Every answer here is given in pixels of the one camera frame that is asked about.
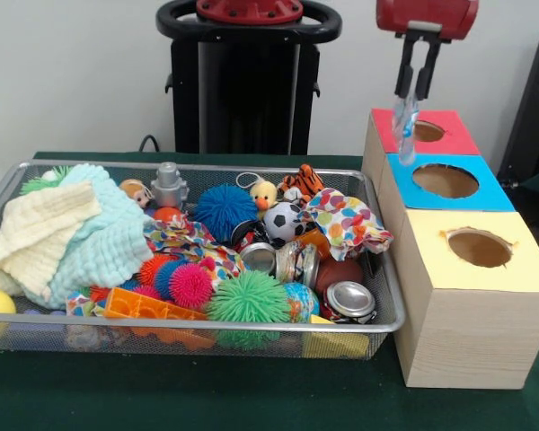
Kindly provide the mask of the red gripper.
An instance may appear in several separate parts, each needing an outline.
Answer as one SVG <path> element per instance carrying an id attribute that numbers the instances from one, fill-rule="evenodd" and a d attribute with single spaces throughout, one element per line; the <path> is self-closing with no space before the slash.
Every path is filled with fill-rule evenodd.
<path id="1" fill-rule="evenodd" d="M 475 22 L 479 9 L 478 1 L 470 0 L 377 0 L 376 24 L 380 30 L 397 33 L 403 37 L 401 63 L 394 94 L 407 97 L 411 88 L 413 68 L 411 60 L 417 33 L 428 31 L 444 40 L 463 40 Z M 441 41 L 432 40 L 424 66 L 418 73 L 415 96 L 426 100 L 429 96 Z"/>

